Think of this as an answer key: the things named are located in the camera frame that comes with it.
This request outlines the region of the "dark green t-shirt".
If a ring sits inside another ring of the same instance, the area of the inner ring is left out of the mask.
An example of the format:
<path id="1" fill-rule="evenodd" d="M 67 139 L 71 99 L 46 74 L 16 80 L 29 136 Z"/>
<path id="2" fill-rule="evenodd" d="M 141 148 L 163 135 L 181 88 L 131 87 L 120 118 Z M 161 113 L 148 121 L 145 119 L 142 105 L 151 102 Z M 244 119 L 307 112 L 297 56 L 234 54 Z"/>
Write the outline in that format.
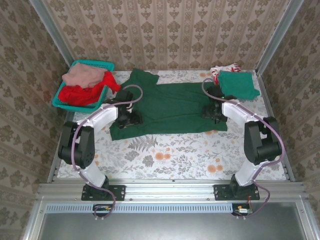
<path id="1" fill-rule="evenodd" d="M 128 87 L 134 99 L 133 110 L 142 115 L 143 123 L 119 129 L 110 127 L 112 140 L 124 140 L 154 134 L 188 134 L 227 131 L 225 122 L 203 118 L 203 107 L 209 98 L 200 82 L 158 84 L 158 75 L 134 68 L 121 87 Z"/>

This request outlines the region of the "teal plastic basket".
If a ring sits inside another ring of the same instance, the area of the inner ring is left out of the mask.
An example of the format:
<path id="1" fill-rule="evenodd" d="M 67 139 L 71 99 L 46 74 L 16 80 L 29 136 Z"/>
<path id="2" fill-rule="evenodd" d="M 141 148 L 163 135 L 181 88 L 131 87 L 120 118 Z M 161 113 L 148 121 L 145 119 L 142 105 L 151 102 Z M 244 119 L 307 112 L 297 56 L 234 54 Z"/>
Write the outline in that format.
<path id="1" fill-rule="evenodd" d="M 71 65 L 71 67 L 73 67 L 76 63 L 81 63 L 81 64 L 85 64 L 91 67 L 98 67 L 98 68 L 102 68 L 105 69 L 105 72 L 113 72 L 115 65 L 112 62 L 107 62 L 107 61 L 99 61 L 99 60 L 88 60 L 88 59 L 79 59 L 79 60 L 75 60 L 73 62 L 73 64 Z M 65 109 L 69 112 L 82 112 L 82 113 L 92 113 L 94 111 L 96 111 L 101 104 L 103 103 L 103 101 L 106 99 L 106 95 L 108 92 L 108 87 L 104 87 L 104 89 L 102 90 L 102 93 L 100 95 L 100 98 L 97 102 L 93 103 L 93 104 L 89 104 L 86 106 L 72 106 L 72 105 L 68 105 L 66 103 L 61 102 L 58 99 L 58 93 L 59 91 L 62 89 L 62 87 L 66 86 L 66 84 L 64 83 L 64 81 L 62 80 L 62 83 L 57 91 L 57 93 L 55 94 L 53 100 L 52 100 L 52 105 L 58 108 L 62 108 Z"/>

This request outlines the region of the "folded teal green t-shirt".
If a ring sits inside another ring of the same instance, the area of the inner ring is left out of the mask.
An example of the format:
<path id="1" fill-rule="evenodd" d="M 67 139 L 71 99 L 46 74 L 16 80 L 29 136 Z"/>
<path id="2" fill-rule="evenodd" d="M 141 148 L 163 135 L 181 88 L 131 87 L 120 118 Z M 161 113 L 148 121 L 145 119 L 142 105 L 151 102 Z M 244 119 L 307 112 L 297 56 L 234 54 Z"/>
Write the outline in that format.
<path id="1" fill-rule="evenodd" d="M 224 95 L 232 95 L 241 100 L 253 100 L 260 95 L 255 89 L 251 72 L 221 71 L 218 75 L 219 86 Z"/>

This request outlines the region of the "red and white patterned t-shirt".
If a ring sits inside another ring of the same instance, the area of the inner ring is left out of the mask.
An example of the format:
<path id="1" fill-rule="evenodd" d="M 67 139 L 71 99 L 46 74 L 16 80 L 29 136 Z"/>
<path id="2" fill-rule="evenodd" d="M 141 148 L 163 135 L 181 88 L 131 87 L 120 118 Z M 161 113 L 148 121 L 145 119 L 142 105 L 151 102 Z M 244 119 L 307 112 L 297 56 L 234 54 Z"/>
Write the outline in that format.
<path id="1" fill-rule="evenodd" d="M 241 72 L 241 68 L 238 65 L 238 63 L 233 63 L 230 65 L 226 65 L 226 66 L 214 66 L 210 68 L 210 73 L 213 79 L 213 84 L 215 86 L 219 85 L 219 80 L 218 77 L 220 75 L 221 72 Z"/>

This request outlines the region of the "floral table cloth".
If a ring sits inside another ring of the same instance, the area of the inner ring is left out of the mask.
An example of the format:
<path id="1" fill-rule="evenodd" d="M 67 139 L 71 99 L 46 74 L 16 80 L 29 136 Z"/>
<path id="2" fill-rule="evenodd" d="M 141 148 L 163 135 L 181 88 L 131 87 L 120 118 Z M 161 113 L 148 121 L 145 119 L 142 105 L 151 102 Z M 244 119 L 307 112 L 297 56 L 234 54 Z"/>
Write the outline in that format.
<path id="1" fill-rule="evenodd" d="M 196 83 L 209 70 L 153 70 L 158 84 Z M 95 134 L 94 163 L 109 179 L 227 180 L 246 160 L 244 129 L 228 120 L 227 131 L 153 134 L 112 140 L 109 125 Z M 257 180 L 287 180 L 282 163 L 264 168 Z"/>

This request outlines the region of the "pink t-shirt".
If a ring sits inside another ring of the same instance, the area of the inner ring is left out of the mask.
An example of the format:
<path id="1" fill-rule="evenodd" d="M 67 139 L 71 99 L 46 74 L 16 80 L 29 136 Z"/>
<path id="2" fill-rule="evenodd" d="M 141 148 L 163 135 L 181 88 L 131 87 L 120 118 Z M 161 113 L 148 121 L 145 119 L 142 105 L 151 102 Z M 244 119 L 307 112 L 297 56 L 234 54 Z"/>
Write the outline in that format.
<path id="1" fill-rule="evenodd" d="M 76 63 L 68 73 L 62 76 L 66 86 L 81 88 L 92 88 L 103 80 L 105 69 L 100 67 L 89 66 L 83 63 Z"/>

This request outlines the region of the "small connector circuit board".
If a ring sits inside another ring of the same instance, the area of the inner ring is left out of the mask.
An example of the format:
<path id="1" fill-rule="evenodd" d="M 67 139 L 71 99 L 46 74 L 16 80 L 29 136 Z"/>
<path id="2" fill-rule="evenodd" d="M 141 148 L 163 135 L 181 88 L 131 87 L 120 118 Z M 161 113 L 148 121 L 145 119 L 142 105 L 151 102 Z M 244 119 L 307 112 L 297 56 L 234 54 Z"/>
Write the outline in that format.
<path id="1" fill-rule="evenodd" d="M 104 218 L 112 209 L 112 204 L 94 204 L 92 207 L 93 215 L 98 218 Z"/>
<path id="2" fill-rule="evenodd" d="M 247 216 L 253 213 L 252 206 L 249 203 L 245 204 L 233 204 L 232 215 L 236 217 Z"/>

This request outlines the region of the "grey metal sheet panel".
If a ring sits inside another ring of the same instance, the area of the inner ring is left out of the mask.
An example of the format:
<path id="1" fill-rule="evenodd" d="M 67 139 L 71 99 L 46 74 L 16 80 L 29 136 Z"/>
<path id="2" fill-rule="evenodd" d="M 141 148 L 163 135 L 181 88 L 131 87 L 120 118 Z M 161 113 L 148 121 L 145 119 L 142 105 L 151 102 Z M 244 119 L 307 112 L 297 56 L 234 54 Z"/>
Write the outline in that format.
<path id="1" fill-rule="evenodd" d="M 217 213 L 48 214 L 39 240 L 307 240 L 297 214 L 281 208 L 247 219 Z"/>

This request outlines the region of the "aluminium table side rail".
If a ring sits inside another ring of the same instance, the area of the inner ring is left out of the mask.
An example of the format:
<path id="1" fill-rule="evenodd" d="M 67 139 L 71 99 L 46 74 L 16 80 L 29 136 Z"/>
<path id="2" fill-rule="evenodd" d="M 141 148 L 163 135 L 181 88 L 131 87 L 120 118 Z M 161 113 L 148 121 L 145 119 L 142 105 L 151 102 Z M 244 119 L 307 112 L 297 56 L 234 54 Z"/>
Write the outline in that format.
<path id="1" fill-rule="evenodd" d="M 271 103 L 270 103 L 270 100 L 269 100 L 269 97 L 268 97 L 267 90 L 265 88 L 263 79 L 255 70 L 253 71 L 253 73 L 256 76 L 256 80 L 257 80 L 258 85 L 259 85 L 260 93 L 261 93 L 261 96 L 263 98 L 266 111 L 267 111 L 269 116 L 275 117 L 275 114 L 274 114 L 274 111 L 272 109 L 272 106 L 271 106 Z M 290 161 L 289 161 L 289 158 L 288 158 L 288 155 L 287 155 L 286 151 L 285 151 L 285 153 L 283 155 L 283 160 L 281 162 L 282 162 L 282 166 L 283 166 L 284 173 L 285 173 L 285 176 L 286 176 L 287 180 L 289 180 L 291 182 L 295 182 L 296 179 L 294 177 L 294 174 L 293 174 L 293 171 L 292 171 L 292 168 L 291 168 L 291 165 L 290 165 Z"/>
<path id="2" fill-rule="evenodd" d="M 73 118 L 74 118 L 74 115 L 75 113 L 74 112 L 67 112 L 66 113 L 66 117 L 65 117 L 65 120 L 64 122 L 68 122 L 68 121 L 72 121 Z M 58 141 L 58 144 L 57 144 L 57 147 L 56 147 L 56 150 L 55 150 L 55 154 L 54 154 L 54 157 L 53 157 L 53 160 L 52 160 L 52 164 L 51 164 L 51 167 L 50 167 L 50 171 L 49 171 L 49 174 L 48 174 L 48 178 L 47 178 L 47 183 L 50 184 L 54 181 L 54 178 L 55 178 L 55 174 L 56 174 L 56 170 L 59 169 L 60 167 L 60 163 L 61 163 L 61 159 L 59 158 L 58 156 L 58 151 L 59 151 L 59 145 L 60 145 L 60 140 L 61 140 L 61 136 L 59 137 L 59 141 Z"/>

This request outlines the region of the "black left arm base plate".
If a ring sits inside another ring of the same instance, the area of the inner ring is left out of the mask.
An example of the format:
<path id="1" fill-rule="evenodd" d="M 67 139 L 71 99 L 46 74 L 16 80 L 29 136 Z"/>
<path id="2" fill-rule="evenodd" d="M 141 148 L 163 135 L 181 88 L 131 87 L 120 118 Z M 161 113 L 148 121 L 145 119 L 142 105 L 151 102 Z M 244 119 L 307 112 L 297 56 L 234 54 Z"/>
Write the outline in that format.
<path id="1" fill-rule="evenodd" d="M 125 185 L 110 185 L 109 191 L 111 191 L 117 201 L 124 201 L 126 195 Z M 82 201 L 113 201 L 110 193 L 104 190 L 98 190 L 92 186 L 85 185 L 81 194 Z"/>

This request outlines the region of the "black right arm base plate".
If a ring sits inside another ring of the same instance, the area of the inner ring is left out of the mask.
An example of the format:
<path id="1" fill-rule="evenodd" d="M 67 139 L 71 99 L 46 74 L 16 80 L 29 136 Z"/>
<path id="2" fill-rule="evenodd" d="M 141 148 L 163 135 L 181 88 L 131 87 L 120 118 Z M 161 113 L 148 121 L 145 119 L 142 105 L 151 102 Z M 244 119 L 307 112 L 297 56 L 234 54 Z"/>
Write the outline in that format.
<path id="1" fill-rule="evenodd" d="M 216 201 L 260 200 L 258 187 L 254 184 L 236 187 L 229 184 L 215 184 L 213 190 Z"/>

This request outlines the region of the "long aluminium mounting rail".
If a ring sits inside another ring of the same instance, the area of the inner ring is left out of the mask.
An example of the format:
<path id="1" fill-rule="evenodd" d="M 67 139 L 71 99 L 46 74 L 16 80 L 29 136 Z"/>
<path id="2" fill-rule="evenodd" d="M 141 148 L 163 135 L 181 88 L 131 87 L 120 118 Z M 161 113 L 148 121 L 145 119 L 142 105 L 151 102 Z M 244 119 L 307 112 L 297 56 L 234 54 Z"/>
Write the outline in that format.
<path id="1" fill-rule="evenodd" d="M 214 186 L 228 184 L 227 180 L 163 180 L 111 179 L 111 185 L 124 185 L 124 203 L 205 203 L 214 202 Z M 306 201 L 308 195 L 301 182 L 288 180 L 260 180 L 257 182 L 260 201 L 270 191 L 271 203 Z M 40 184 L 36 201 L 53 203 L 80 203 L 84 181 L 79 178 L 57 178 Z"/>

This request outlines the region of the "aluminium frame post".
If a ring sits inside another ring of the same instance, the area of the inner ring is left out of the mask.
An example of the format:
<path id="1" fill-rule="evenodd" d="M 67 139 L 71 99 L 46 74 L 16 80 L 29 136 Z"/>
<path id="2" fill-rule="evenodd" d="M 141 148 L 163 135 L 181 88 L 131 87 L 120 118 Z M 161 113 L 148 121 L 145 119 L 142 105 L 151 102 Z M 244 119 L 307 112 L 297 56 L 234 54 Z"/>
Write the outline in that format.
<path id="1" fill-rule="evenodd" d="M 63 31 L 59 27 L 58 21 L 54 19 L 53 13 L 44 0 L 29 1 L 42 21 L 44 27 L 50 34 L 67 66 L 70 68 L 76 58 L 72 53 L 72 48 L 69 46 L 66 38 L 63 35 Z"/>
<path id="2" fill-rule="evenodd" d="M 255 68 L 257 75 L 261 75 L 267 68 L 281 41 L 283 40 L 286 32 L 288 31 L 295 16 L 300 10 L 304 0 L 290 0 L 286 10 L 284 11 L 275 31 L 270 38 L 258 64 Z"/>

